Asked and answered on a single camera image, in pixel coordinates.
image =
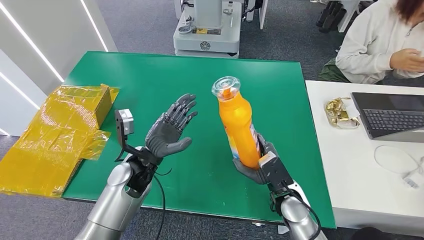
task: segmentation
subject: white sweater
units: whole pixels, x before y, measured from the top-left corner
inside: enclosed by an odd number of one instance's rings
[[[347,32],[335,64],[352,83],[374,84],[390,71],[404,79],[424,75],[390,68],[392,54],[402,49],[416,49],[424,56],[424,23],[411,29],[396,13],[396,3],[379,0],[372,4]]]

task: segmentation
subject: floor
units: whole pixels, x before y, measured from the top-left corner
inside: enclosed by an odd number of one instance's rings
[[[173,0],[97,0],[120,52],[174,52],[172,35],[177,25]],[[269,0],[267,20],[259,30],[257,15],[243,23],[240,58],[301,62],[305,80],[315,80],[321,67],[336,56],[343,35],[318,32],[315,21],[324,8],[309,0]],[[393,80],[387,84],[422,86],[420,80]],[[17,137],[0,135],[0,159]],[[83,226],[93,204],[42,197],[0,194],[1,240],[71,240]],[[123,240],[154,239],[160,213],[140,210],[124,232]],[[353,229],[324,229],[329,240],[348,240]],[[392,240],[423,240],[388,234]],[[288,240],[274,225],[167,213],[161,240]]]

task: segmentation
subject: yellow plastic bag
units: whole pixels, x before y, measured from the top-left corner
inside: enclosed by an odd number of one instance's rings
[[[60,197],[82,159],[97,160],[110,132],[99,130],[117,88],[60,86],[0,161],[0,192]]]

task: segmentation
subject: plastic bottle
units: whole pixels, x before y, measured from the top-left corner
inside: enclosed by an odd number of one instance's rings
[[[246,167],[258,169],[260,150],[252,124],[250,103],[240,94],[240,80],[233,76],[218,79],[212,93],[218,98],[219,116],[228,136],[232,155]]]

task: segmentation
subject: green pants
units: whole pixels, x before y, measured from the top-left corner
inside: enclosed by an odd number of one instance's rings
[[[331,59],[324,65],[324,68],[318,74],[318,80],[326,82],[350,83],[350,81],[336,66],[336,58]]]

